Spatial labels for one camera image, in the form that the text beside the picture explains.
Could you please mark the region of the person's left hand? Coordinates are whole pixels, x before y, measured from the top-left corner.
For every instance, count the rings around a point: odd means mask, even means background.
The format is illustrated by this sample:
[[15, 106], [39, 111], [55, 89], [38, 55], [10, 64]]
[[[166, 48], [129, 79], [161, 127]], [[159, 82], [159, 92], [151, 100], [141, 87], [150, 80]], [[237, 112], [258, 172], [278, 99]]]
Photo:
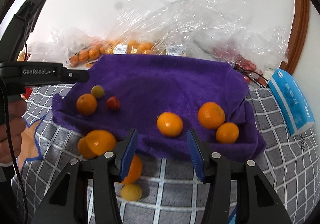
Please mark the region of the person's left hand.
[[[26, 128], [26, 123], [22, 116], [25, 114], [26, 110], [27, 103], [24, 99], [19, 99], [9, 104], [10, 134], [15, 158], [17, 158], [21, 152], [21, 134]], [[1, 125], [0, 153], [1, 164], [8, 164], [12, 162], [7, 132], [4, 124]]]

